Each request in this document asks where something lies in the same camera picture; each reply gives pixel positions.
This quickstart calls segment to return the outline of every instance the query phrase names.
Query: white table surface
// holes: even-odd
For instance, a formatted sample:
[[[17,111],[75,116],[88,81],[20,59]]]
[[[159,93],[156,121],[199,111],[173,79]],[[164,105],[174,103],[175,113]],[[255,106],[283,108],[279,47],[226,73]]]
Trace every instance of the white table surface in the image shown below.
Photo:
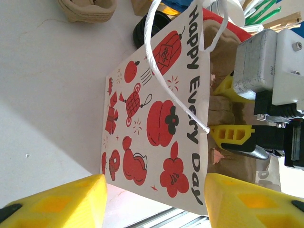
[[[0,207],[99,173],[105,77],[140,19],[130,0],[103,24],[68,23],[56,0],[0,1]],[[108,186],[103,227],[167,208]]]

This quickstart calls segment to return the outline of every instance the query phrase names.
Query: red flower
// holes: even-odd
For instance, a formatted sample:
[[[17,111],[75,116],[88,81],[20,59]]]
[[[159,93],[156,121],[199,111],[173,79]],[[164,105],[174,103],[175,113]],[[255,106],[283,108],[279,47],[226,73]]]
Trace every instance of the red flower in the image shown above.
[[[177,192],[186,193],[189,190],[189,182],[184,172],[182,159],[177,157],[178,143],[171,147],[171,157],[163,163],[164,172],[161,173],[161,186],[167,188],[168,195],[174,198]]]

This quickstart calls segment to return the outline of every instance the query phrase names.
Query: white paper bag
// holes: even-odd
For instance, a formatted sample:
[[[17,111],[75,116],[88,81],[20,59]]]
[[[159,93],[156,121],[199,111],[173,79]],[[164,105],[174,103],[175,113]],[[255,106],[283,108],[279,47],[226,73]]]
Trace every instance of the white paper bag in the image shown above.
[[[202,4],[152,39],[169,88],[207,125],[209,54],[199,51]],[[109,184],[197,214],[207,214],[207,135],[153,76],[141,47],[107,77],[101,172]]]

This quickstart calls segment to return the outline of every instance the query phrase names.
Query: screw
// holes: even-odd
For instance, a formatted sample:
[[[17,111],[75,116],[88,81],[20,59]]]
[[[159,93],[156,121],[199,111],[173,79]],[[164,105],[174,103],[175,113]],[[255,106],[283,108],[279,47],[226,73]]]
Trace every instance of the screw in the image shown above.
[[[256,120],[259,120],[259,121],[266,120],[266,115],[264,115],[264,114],[257,114],[256,117],[257,117]]]
[[[301,75],[299,71],[295,70],[292,73],[296,74],[296,75]]]
[[[293,50],[294,51],[300,51],[302,50],[303,46],[301,42],[295,42],[293,43]]]
[[[277,128],[286,128],[286,123],[276,123]]]

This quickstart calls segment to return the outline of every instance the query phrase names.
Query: white rope handle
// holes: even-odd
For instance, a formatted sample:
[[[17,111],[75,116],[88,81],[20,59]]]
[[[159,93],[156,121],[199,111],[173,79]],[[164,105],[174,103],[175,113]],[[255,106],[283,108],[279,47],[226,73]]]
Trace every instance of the white rope handle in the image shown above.
[[[152,51],[152,47],[151,47],[151,33],[152,33],[152,26],[153,26],[153,21],[154,21],[154,16],[155,16],[155,12],[159,6],[159,4],[161,3],[162,0],[153,0],[150,8],[149,8],[149,12],[147,15],[147,19],[146,19],[146,23],[145,23],[145,28],[144,28],[144,45],[146,48],[146,56],[147,56],[147,60],[148,63],[150,65],[150,68],[152,70],[152,72],[155,74],[158,82],[161,84],[161,86],[163,87],[163,89],[169,94],[169,96],[195,121],[197,122],[197,124],[208,134],[210,132],[210,129],[205,126],[197,117],[195,114],[193,114],[192,111],[189,110],[189,108],[187,108],[185,106],[185,104],[169,89],[169,87],[167,86],[167,83],[165,81],[165,79],[163,78],[159,68],[157,67],[155,58],[153,56],[153,51]],[[221,0],[223,1],[223,7],[224,7],[224,20],[223,23],[221,24],[218,33],[216,34],[216,36],[214,37],[212,44],[210,45],[210,47],[208,47],[205,51],[207,52],[211,52],[214,50],[216,43],[219,40],[220,35],[223,33],[223,31],[225,30],[227,23],[228,23],[228,13],[227,13],[227,0]]]

